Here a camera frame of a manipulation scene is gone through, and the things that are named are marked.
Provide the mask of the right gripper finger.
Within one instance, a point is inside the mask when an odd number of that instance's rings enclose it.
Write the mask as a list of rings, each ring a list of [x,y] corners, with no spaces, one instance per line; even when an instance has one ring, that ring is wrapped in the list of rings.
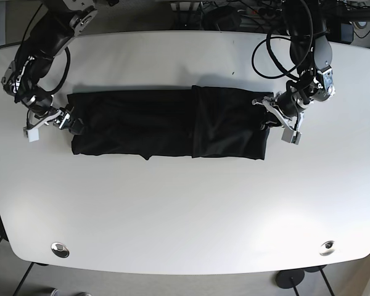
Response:
[[[69,132],[74,136],[80,136],[83,135],[86,131],[86,127],[82,121],[82,119],[77,118],[73,121],[71,121],[69,126]]]

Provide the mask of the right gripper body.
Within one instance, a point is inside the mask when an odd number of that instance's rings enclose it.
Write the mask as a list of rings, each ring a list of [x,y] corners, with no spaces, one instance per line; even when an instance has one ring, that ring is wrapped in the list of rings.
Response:
[[[28,109],[24,131],[37,131],[43,125],[49,124],[60,130],[70,130],[76,122],[72,109],[68,106],[59,108],[54,105],[53,94],[32,95],[20,102]]]

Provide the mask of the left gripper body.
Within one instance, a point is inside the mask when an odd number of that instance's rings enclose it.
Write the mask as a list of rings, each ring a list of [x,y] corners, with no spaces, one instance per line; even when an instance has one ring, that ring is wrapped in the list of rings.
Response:
[[[287,81],[285,92],[278,92],[274,97],[254,99],[252,104],[266,109],[261,129],[282,126],[298,131],[304,111],[312,103],[324,102],[334,94],[332,67],[328,65],[322,70],[312,68],[298,82]]]

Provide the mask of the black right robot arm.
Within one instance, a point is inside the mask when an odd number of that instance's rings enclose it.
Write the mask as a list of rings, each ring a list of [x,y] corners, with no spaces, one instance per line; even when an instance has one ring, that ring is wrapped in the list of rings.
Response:
[[[30,142],[37,141],[39,128],[49,124],[74,135],[84,132],[84,124],[73,115],[72,106],[57,108],[53,97],[64,85],[70,69],[68,45],[97,14],[95,1],[43,1],[42,4],[47,8],[46,14],[32,29],[26,29],[14,60],[1,79],[4,91],[28,109],[23,131]],[[64,74],[54,89],[46,91],[38,82],[62,52],[66,55]]]

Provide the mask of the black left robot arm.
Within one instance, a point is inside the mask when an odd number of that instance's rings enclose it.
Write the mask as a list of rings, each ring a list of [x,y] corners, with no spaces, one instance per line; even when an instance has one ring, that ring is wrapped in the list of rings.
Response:
[[[324,102],[335,94],[332,77],[332,48],[327,40],[327,26],[319,1],[282,1],[283,23],[272,27],[262,41],[269,57],[280,71],[279,78],[288,77],[286,90],[275,97],[268,96],[257,105],[266,109],[261,129],[289,126],[298,132],[304,110],[314,102]],[[278,61],[271,41],[276,30],[286,30],[290,41],[290,69]]]

